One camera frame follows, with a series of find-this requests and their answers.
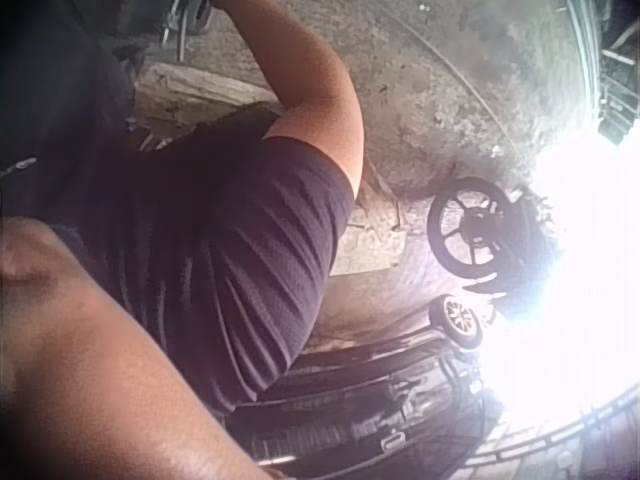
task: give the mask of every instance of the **motorcycle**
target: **motorcycle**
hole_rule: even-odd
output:
[[[455,179],[435,196],[427,217],[427,237],[438,262],[458,277],[475,280],[463,288],[491,295],[495,309],[511,319],[536,308],[560,255],[546,199],[525,186],[515,194],[512,202],[486,180]]]

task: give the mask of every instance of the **concrete floor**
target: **concrete floor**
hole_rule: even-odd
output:
[[[419,326],[457,281],[425,235],[432,196],[458,174],[510,188],[535,156],[588,116],[569,13],[559,0],[291,0],[290,10],[349,67],[367,158],[400,199],[409,237],[400,264],[331,278],[310,347],[348,345]],[[229,19],[188,45],[192,66],[266,86]]]

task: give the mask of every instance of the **man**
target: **man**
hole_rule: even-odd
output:
[[[342,62],[275,0],[215,6],[284,107],[260,142],[232,151],[199,128],[138,154],[117,128],[96,133],[81,122],[89,133],[78,138],[62,128],[35,151],[28,142],[6,149],[37,163],[3,178],[2,188],[4,215],[54,226],[222,416],[275,382],[309,336],[358,191],[363,125]],[[55,84],[67,96],[64,84],[84,74],[83,62]]]

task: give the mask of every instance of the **person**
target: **person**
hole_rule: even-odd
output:
[[[272,478],[51,228],[1,226],[1,478]]]
[[[52,226],[223,417],[280,378],[311,332],[358,191],[364,133],[348,71],[324,41],[275,0],[214,6],[284,108],[259,141],[231,148],[215,127],[199,127],[155,152],[128,150],[124,125],[102,108],[100,49],[49,11],[55,29],[25,29],[27,47],[0,78],[0,95],[14,102],[29,97],[26,78],[46,78],[33,87],[41,103],[23,109],[38,110],[46,125],[11,118],[3,161],[35,163],[0,181],[3,215]],[[36,41],[43,37],[51,41]],[[31,65],[35,57],[42,68]],[[64,120],[52,103],[65,107]],[[18,142],[23,130],[38,141]]]

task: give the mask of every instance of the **motorcycle tire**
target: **motorcycle tire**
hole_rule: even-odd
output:
[[[480,192],[489,196],[501,205],[507,212],[511,202],[507,195],[496,185],[477,177],[459,178],[442,189],[433,199],[427,215],[427,238],[434,256],[447,271],[457,277],[479,279],[497,273],[503,264],[503,259],[494,256],[486,263],[469,265],[458,260],[447,248],[446,239],[442,235],[441,224],[447,203],[456,193]]]

